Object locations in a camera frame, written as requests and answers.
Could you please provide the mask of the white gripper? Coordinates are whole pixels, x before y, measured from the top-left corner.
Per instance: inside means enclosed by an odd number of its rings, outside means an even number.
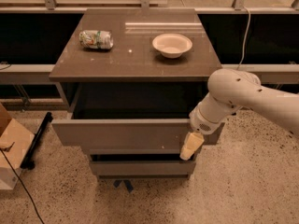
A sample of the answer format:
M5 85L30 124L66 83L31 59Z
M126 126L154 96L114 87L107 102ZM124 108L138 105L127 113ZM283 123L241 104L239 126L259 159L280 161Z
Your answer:
M204 144L203 134L212 134L221 126L224 114L213 111L211 108L204 109L198 105L189 114L189 118L194 132L187 133L179 155L185 161L189 160L195 151Z

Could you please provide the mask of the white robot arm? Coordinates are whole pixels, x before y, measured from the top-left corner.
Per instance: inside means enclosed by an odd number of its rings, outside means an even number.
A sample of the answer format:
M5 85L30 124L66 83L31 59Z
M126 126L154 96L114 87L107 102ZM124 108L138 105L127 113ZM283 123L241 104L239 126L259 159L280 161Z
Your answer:
M180 151L187 161L203 145L204 136L213 134L221 122L241 107L251 109L299 136L299 95L266 88L249 72L225 69L215 71L207 82L208 94L189 114L188 132Z

